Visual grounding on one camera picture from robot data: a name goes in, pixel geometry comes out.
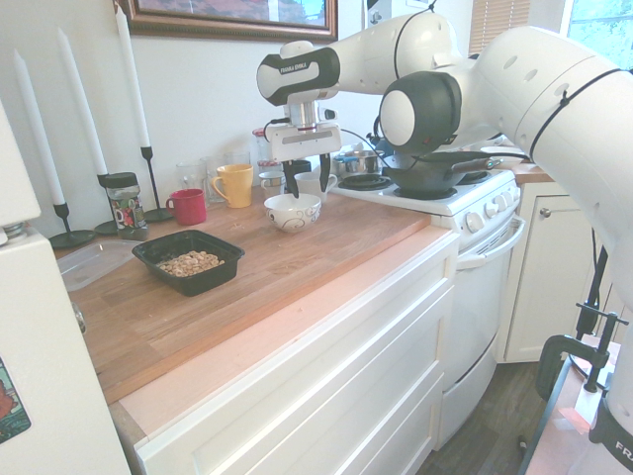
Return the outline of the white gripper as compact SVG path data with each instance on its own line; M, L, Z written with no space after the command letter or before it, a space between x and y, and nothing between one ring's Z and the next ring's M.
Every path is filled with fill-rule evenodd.
M269 128L266 139L271 143L271 157L283 162L286 188L295 197L299 197L296 180L295 159L319 155L319 187L325 193L329 183L331 158L330 152L342 147L340 128L337 124L318 124L313 129L299 130L293 126Z

